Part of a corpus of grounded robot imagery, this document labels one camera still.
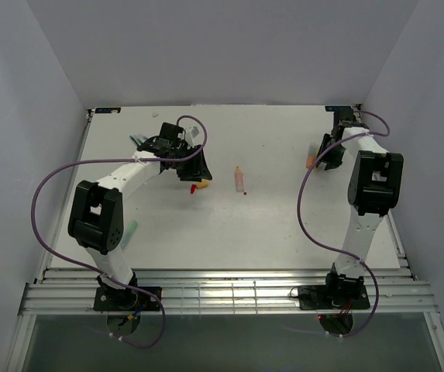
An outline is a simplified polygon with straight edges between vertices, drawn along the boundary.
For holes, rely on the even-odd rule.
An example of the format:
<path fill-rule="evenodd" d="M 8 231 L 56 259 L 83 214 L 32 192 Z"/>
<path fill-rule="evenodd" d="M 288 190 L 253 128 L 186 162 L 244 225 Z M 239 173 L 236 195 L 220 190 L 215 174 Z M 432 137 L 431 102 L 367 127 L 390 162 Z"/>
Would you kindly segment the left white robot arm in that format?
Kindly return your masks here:
<path fill-rule="evenodd" d="M 153 136 L 142 142 L 133 161 L 94 181 L 81 181 L 67 231 L 89 253 L 101 271 L 100 282 L 112 289 L 111 300 L 120 309 L 132 308 L 138 291 L 134 273 L 119 248 L 124 234 L 124 201 L 149 179 L 173 169 L 180 181 L 210 181 L 212 175 L 200 145 L 175 135 Z"/>

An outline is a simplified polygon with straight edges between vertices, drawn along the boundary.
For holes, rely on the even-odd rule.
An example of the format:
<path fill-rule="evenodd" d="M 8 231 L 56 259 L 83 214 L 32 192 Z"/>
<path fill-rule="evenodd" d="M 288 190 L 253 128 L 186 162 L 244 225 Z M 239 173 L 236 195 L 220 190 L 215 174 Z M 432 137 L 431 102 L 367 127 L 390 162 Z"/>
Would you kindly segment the pink pencil-shaped pen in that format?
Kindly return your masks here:
<path fill-rule="evenodd" d="M 234 171 L 234 179 L 235 179 L 235 186 L 237 192 L 244 192 L 244 179 L 243 179 L 243 172 L 240 167 L 237 167 Z"/>

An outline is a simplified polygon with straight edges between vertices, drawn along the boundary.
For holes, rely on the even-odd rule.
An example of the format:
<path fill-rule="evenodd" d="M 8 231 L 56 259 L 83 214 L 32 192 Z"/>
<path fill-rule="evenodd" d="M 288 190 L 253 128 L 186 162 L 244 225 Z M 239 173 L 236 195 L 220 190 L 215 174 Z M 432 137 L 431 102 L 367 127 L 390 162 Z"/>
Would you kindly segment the yellow-orange pen cap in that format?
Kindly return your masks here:
<path fill-rule="evenodd" d="M 200 183 L 199 188 L 207 188 L 209 185 L 210 185 L 210 181 L 203 180 L 203 181 Z"/>

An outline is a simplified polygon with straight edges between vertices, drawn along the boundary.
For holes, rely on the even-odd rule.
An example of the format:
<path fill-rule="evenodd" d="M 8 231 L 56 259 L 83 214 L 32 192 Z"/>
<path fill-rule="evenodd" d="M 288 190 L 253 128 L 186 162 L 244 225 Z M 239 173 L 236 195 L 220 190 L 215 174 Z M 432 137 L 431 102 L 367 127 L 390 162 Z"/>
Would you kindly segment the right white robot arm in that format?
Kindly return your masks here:
<path fill-rule="evenodd" d="M 342 164 L 345 153 L 354 159 L 347 200 L 349 225 L 339 254 L 322 289 L 325 302 L 333 308 L 361 301 L 368 308 L 364 266 L 378 226 L 397 205 L 404 157 L 385 150 L 364 125 L 340 120 L 325 134 L 318 155 L 326 170 Z"/>

